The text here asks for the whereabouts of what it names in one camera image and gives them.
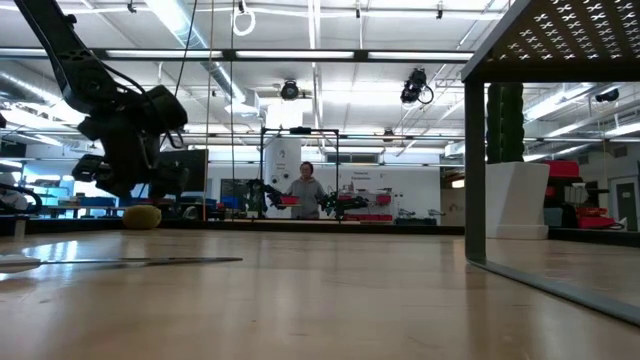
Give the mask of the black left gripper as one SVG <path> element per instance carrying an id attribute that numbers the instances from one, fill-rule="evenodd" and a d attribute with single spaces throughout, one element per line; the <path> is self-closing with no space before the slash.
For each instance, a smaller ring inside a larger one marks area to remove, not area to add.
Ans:
<path id="1" fill-rule="evenodd" d="M 127 117 L 98 119 L 86 117 L 78 131 L 99 142 L 102 156 L 84 155 L 73 168 L 79 181 L 102 181 L 102 189 L 118 198 L 130 198 L 138 184 L 152 181 L 152 197 L 179 197 L 187 184 L 189 170 L 157 164 L 160 137 L 171 131 L 160 117 L 141 121 Z"/>

